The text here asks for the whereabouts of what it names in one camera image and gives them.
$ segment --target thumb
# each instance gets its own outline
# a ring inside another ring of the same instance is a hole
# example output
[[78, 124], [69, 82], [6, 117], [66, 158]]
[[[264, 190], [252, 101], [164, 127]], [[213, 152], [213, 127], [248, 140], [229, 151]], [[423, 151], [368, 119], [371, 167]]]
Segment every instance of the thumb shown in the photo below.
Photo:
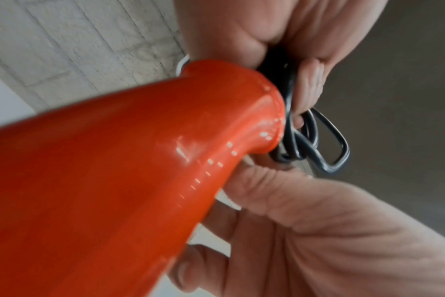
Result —
[[388, 219], [378, 214], [397, 215], [392, 207], [352, 185], [245, 162], [238, 165], [224, 190], [242, 208], [298, 233], [344, 232], [348, 226], [365, 226], [365, 221], [372, 228], [374, 223], [385, 227], [383, 221]]

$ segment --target orange object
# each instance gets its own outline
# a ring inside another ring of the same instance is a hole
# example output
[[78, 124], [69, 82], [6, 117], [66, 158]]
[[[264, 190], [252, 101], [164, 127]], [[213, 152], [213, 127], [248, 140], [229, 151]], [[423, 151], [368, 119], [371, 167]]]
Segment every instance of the orange object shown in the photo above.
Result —
[[146, 295], [284, 122], [261, 74], [200, 61], [0, 128], [0, 297]]

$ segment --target hand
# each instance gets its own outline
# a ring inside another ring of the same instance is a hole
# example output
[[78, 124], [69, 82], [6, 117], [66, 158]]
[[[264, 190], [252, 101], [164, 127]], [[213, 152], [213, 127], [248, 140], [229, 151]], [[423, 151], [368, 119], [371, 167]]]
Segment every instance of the hand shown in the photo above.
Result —
[[282, 44], [301, 62], [293, 102], [295, 128], [314, 106], [327, 75], [369, 32], [387, 0], [174, 0], [192, 59], [256, 68]]
[[203, 222], [231, 255], [188, 246], [169, 276], [217, 297], [445, 296], [445, 238], [354, 186], [241, 164]]

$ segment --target orange plastic casing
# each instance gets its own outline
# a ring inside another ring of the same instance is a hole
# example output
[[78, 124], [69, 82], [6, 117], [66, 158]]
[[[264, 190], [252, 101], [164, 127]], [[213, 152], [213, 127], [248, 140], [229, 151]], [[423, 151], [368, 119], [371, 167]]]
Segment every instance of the orange plastic casing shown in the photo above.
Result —
[[0, 297], [146, 295], [284, 122], [261, 74], [200, 61], [0, 128]]

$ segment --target black cable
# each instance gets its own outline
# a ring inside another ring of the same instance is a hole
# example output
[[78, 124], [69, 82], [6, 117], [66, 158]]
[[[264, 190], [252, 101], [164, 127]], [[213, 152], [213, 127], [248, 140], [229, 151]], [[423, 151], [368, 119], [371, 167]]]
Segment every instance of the black cable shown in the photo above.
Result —
[[[286, 126], [282, 139], [286, 153], [282, 153], [280, 145], [270, 152], [277, 162], [290, 163], [295, 160], [309, 159], [317, 169], [331, 174], [338, 171], [350, 156], [350, 147], [340, 131], [318, 110], [312, 108], [301, 116], [304, 126], [296, 130], [292, 124], [292, 95], [297, 78], [298, 64], [291, 61], [286, 52], [279, 48], [268, 51], [263, 63], [258, 68], [280, 91], [286, 106]], [[318, 118], [329, 129], [341, 145], [340, 156], [333, 164], [328, 164], [317, 150], [319, 145], [319, 130], [315, 118]]]

